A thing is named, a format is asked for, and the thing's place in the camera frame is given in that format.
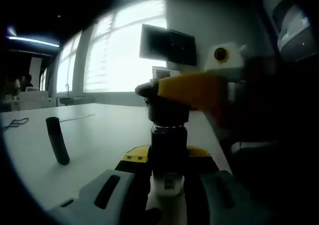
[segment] black bottle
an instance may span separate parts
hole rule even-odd
[[[49,117],[45,122],[56,160],[59,164],[67,165],[70,158],[64,144],[59,118]]]
[[[151,154],[155,192],[159,196],[176,196],[181,191],[187,153],[189,107],[157,95],[156,81],[140,85],[136,93],[145,97],[149,107]]]

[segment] white cylinder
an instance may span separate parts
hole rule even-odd
[[[165,173],[162,176],[153,173],[153,180],[157,196],[173,197],[181,192],[183,175],[180,173]]]
[[[230,80],[238,80],[244,67],[239,46],[230,42],[211,47],[205,70],[213,70]]]

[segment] table surface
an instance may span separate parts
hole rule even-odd
[[[61,123],[70,163],[58,164],[45,119],[56,116],[68,120],[90,114],[94,116]],[[84,104],[14,111],[1,114],[2,125],[25,117],[30,120],[18,128],[9,128],[4,132],[4,139],[18,175],[46,210],[68,198],[77,198],[84,185],[106,169],[114,169],[128,150],[151,143],[152,122],[148,120],[147,107]],[[230,172],[205,115],[190,112],[185,127],[187,145],[206,149],[220,170]]]

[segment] window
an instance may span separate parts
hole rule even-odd
[[[40,77],[40,91],[45,91],[46,69]]]
[[[56,80],[57,93],[66,92],[67,84],[69,86],[69,91],[72,91],[75,56],[80,42],[81,34],[82,32],[78,33],[63,47],[60,55]]]
[[[108,14],[91,36],[84,92],[130,92],[165,61],[139,58],[142,24],[166,28],[164,0],[148,0]]]

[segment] faucet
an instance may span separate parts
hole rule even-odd
[[[67,92],[66,92],[66,97],[69,97],[69,84],[66,84],[66,85],[65,85],[65,88],[66,88],[66,87],[68,87],[68,88],[67,88]]]

